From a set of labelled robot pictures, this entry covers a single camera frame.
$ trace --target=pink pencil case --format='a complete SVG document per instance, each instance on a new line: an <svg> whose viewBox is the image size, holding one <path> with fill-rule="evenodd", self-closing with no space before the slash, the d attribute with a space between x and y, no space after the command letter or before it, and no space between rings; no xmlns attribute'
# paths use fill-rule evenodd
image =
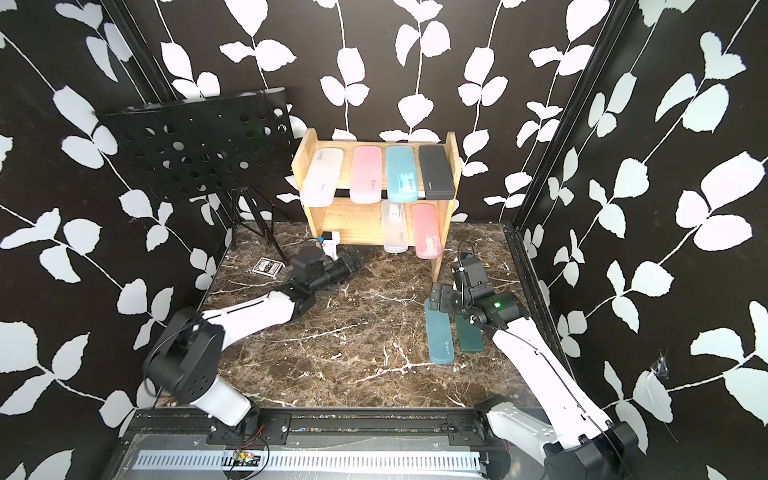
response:
<svg viewBox="0 0 768 480"><path fill-rule="evenodd" d="M375 204L382 199L382 149L357 147L352 152L349 198L355 204Z"/></svg>
<svg viewBox="0 0 768 480"><path fill-rule="evenodd" d="M442 243L435 208L430 204L416 204L411 207L411 218L416 256L425 260L440 257Z"/></svg>

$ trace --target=leaf pattern wallpaper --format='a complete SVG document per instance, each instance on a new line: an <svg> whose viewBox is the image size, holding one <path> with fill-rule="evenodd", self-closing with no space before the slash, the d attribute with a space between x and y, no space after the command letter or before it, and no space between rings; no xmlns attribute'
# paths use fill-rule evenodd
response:
<svg viewBox="0 0 768 480"><path fill-rule="evenodd" d="M178 98L286 87L296 137L445 141L454 221L510 220L609 0L127 0ZM292 177L277 195L303 219Z"/></svg>
<svg viewBox="0 0 768 480"><path fill-rule="evenodd" d="M216 195L142 190L94 115L145 101L132 57L97 3L0 0L0 478L99 473L154 403L151 339L231 238Z"/></svg>
<svg viewBox="0 0 768 480"><path fill-rule="evenodd" d="M640 0L522 227L576 380L635 478L763 478L761 0Z"/></svg>

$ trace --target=brown marble floor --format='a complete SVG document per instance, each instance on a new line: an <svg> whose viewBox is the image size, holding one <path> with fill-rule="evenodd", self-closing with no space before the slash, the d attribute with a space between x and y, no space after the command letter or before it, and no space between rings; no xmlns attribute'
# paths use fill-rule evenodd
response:
<svg viewBox="0 0 768 480"><path fill-rule="evenodd" d="M306 223L276 223L275 231L288 257L310 235ZM245 229L237 236L238 248L227 254L204 310L251 300L285 280L251 273L260 257L278 256ZM511 290L525 301L497 224L453 223L440 281L451 283L447 264L462 240L475 244L497 291ZM472 406L501 393L520 407L538 407L488 338L482 353L461 353L452 324L454 363L429 362L423 303L431 285L429 261L412 248L393 255L380 247L351 283L317 293L317 304L301 318L227 348L220 374L263 406Z"/></svg>

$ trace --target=teal pencil case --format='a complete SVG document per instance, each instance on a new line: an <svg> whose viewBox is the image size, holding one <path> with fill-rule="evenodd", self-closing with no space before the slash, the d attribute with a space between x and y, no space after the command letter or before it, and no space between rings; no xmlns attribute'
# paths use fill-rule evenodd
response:
<svg viewBox="0 0 768 480"><path fill-rule="evenodd" d="M389 201L409 204L419 199L419 175L413 149L406 145L386 148L386 196Z"/></svg>

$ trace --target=wooden shelf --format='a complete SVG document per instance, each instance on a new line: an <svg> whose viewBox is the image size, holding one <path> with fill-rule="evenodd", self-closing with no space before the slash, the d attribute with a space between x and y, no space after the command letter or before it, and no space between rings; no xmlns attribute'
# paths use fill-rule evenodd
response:
<svg viewBox="0 0 768 480"><path fill-rule="evenodd" d="M413 154L416 159L416 172L419 176L419 190L424 191L422 180L421 165L419 164L419 146L429 145L427 143L395 143L395 142L357 142L357 141L318 141L317 133L314 128L307 129L304 138L301 140L299 149L293 158L291 167L296 176L296 185L299 191L303 188L306 172L310 168L310 163L318 148L341 148L344 150L344 161L342 163L341 176L336 188L340 190L349 189L349 177L352 171L352 154L355 148L372 145L382 148L382 189L386 190L386 154L384 149L391 145L406 145L413 148ZM451 164L453 172L453 183L458 191L458 182L462 175L462 161L458 156L458 145L456 136L453 132L448 133L445 144L446 156ZM440 240L445 248L445 241L448 238L448 230L451 224L451 215L455 197L452 200L417 200L416 202L405 204L406 222L408 224L408 243L411 247L415 245L412 229L411 207L415 204L431 204L435 207L437 214L438 228L440 230ZM375 204L355 204L349 198L336 197L333 203L328 207L304 207L307 221L310 223L312 235L317 237L324 231L337 231L341 236L340 243L343 245L383 245L384 237L382 233L382 213L381 202ZM440 271L442 257L431 260L432 262L432 281L437 281Z"/></svg>

